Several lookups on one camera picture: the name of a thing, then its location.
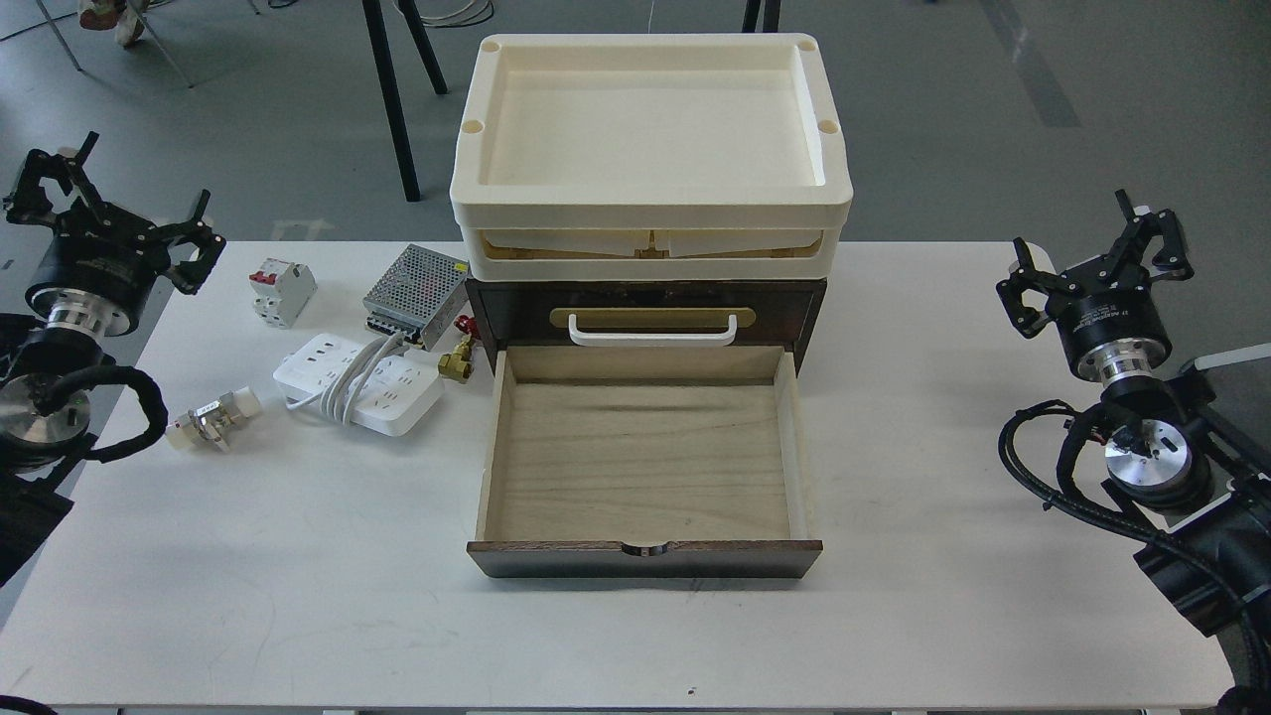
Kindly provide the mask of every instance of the black table leg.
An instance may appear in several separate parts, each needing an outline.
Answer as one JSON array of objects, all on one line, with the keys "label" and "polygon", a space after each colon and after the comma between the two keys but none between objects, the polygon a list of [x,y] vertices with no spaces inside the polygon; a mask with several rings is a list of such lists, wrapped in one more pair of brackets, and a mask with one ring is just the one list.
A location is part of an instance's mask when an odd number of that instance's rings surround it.
[{"label": "black table leg", "polygon": [[755,32],[759,24],[759,3],[761,0],[746,0],[746,17],[741,20],[741,32]]},{"label": "black table leg", "polygon": [[782,0],[764,0],[764,32],[777,32],[782,18]]},{"label": "black table leg", "polygon": [[414,156],[411,154],[411,137],[405,132],[405,114],[402,113],[402,95],[398,93],[397,74],[393,71],[393,56],[389,53],[389,37],[384,29],[380,0],[362,0],[362,11],[366,13],[366,32],[371,36],[371,53],[375,56],[375,71],[380,77],[380,93],[384,94],[384,112],[389,118],[393,150],[397,151],[398,170],[402,171],[402,190],[405,192],[407,201],[418,201],[419,178],[414,174]]},{"label": "black table leg", "polygon": [[411,37],[414,38],[414,46],[419,50],[419,58],[423,60],[423,67],[428,70],[428,79],[432,80],[432,90],[437,94],[445,94],[450,91],[446,88],[446,77],[441,76],[441,65],[437,63],[437,56],[432,53],[432,43],[428,42],[428,34],[423,30],[423,23],[419,22],[419,9],[416,6],[414,0],[400,0],[402,14],[405,15],[405,27],[411,28]]}]

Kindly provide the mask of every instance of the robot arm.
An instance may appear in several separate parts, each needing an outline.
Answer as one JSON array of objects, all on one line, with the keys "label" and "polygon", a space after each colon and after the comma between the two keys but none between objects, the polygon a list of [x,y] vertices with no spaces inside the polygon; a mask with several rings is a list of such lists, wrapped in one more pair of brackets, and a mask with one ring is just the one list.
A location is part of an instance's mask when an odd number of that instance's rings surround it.
[{"label": "robot arm", "polygon": [[[1173,211],[1135,208],[1124,190],[1117,202],[1126,225],[1112,248],[1059,274],[1038,271],[1023,239],[1014,240],[1017,263],[996,284],[1012,325],[1032,338],[1054,321],[1069,371],[1101,384],[1103,394],[1080,413],[1059,401],[1021,410],[1003,428],[999,456],[1046,509],[1143,542],[1135,555],[1140,569],[1202,634],[1238,624],[1252,690],[1229,696],[1265,698],[1271,693],[1271,465],[1261,447],[1207,408],[1215,396],[1204,372],[1172,381],[1154,375],[1172,347],[1152,286],[1193,271]],[[1144,264],[1157,237],[1162,246]],[[1042,309],[1024,304],[1028,291],[1045,296]],[[1045,415],[1069,419],[1055,470],[1059,489],[1014,451],[1018,429]],[[1091,442],[1102,446],[1108,475],[1102,486],[1117,509],[1088,499],[1073,479]],[[1218,499],[1213,466],[1232,478]],[[1162,531],[1144,508],[1182,521]]]},{"label": "robot arm", "polygon": [[[27,288],[36,315],[0,315],[0,584],[70,511],[55,490],[80,461],[122,460],[163,437],[168,411],[159,387],[141,371],[116,366],[99,343],[136,329],[159,276],[197,292],[225,248],[203,222],[207,190],[189,218],[164,226],[103,201],[84,173],[97,138],[89,132],[74,152],[31,150],[4,197],[10,222],[47,226],[53,240]],[[46,179],[75,197],[67,210],[53,210]],[[170,250],[182,244],[194,245],[194,255],[174,262]],[[147,428],[95,448],[88,394],[104,385],[131,389]],[[42,479],[18,476],[50,466]]]}]

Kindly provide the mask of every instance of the black cable sleeve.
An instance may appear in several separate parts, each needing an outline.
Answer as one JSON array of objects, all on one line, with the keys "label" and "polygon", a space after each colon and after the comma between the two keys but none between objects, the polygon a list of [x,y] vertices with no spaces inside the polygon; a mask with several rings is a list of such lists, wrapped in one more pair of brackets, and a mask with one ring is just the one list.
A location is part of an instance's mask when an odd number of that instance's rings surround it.
[{"label": "black cable sleeve", "polygon": [[1077,488],[1073,474],[1077,471],[1077,458],[1082,455],[1082,448],[1091,439],[1091,433],[1103,419],[1103,405],[1096,404],[1093,408],[1073,418],[1071,427],[1068,428],[1068,437],[1064,438],[1063,447],[1059,448],[1059,461],[1055,464],[1055,481],[1060,491],[1073,499],[1085,500],[1085,495]]},{"label": "black cable sleeve", "polygon": [[150,376],[136,368],[122,366],[98,366],[84,368],[61,377],[44,392],[43,400],[36,406],[41,413],[50,414],[60,410],[71,395],[79,390],[93,390],[104,385],[122,385],[132,390],[137,396],[141,413],[146,417],[146,429],[137,437],[126,439],[111,447],[93,450],[85,455],[86,460],[97,462],[114,462],[131,457],[137,452],[150,447],[163,438],[168,428],[168,409],[163,404],[163,394]]},{"label": "black cable sleeve", "polygon": [[0,710],[25,712],[27,715],[57,715],[56,710],[43,702],[36,702],[25,697],[14,697],[11,695],[0,695]]},{"label": "black cable sleeve", "polygon": [[1079,502],[1069,498],[1061,491],[1041,481],[1037,475],[1032,474],[1024,466],[1019,455],[1014,450],[1016,433],[1024,423],[1045,415],[1073,418],[1077,417],[1077,413],[1057,400],[1043,403],[1028,410],[1016,413],[1016,415],[1008,420],[1005,425],[1003,425],[1002,434],[998,437],[998,457],[1002,460],[1002,465],[1007,469],[1007,472],[1009,472],[1010,476],[1014,478],[1016,481],[1024,489],[1037,495],[1045,505],[1056,507],[1060,512],[1064,512],[1065,514],[1080,519],[1093,527],[1098,527],[1143,544],[1150,544],[1187,564],[1192,569],[1196,569],[1199,573],[1210,579],[1219,588],[1219,591],[1227,596],[1227,598],[1239,606],[1240,635],[1246,655],[1249,660],[1252,681],[1256,687],[1271,690],[1271,674],[1268,674],[1271,673],[1271,654],[1267,653],[1267,644],[1262,640],[1257,626],[1253,624],[1252,615],[1243,607],[1240,594],[1232,588],[1219,569],[1209,559],[1192,552],[1191,549],[1167,532],[1154,528],[1144,528],[1143,526],[1126,519],[1124,516],[1093,502]]}]

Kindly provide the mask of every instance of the power strip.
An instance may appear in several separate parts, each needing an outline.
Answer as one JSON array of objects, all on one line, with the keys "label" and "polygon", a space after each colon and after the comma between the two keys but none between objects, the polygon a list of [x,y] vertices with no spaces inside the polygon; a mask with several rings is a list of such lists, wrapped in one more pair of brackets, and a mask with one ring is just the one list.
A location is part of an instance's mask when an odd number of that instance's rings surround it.
[{"label": "power strip", "polygon": [[[332,333],[322,333],[287,354],[273,382],[291,401],[301,401],[327,390],[339,378],[366,344]],[[385,357],[366,381],[350,422],[389,437],[411,432],[419,418],[445,392],[436,366],[409,359],[407,354]]]}]

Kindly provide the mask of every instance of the dark wood drawer front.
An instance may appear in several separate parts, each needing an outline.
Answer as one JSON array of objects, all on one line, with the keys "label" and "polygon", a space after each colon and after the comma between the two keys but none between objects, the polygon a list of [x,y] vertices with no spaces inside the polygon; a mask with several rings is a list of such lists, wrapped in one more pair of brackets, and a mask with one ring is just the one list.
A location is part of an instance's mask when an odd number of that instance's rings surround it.
[{"label": "dark wood drawer front", "polygon": [[491,366],[510,344],[568,344],[552,324],[558,307],[750,307],[755,321],[737,330],[736,344],[784,344],[803,362],[825,279],[658,282],[468,281],[468,297]]},{"label": "dark wood drawer front", "polygon": [[652,549],[605,541],[468,542],[468,555],[496,579],[802,579],[821,550],[815,540],[685,541]]}]

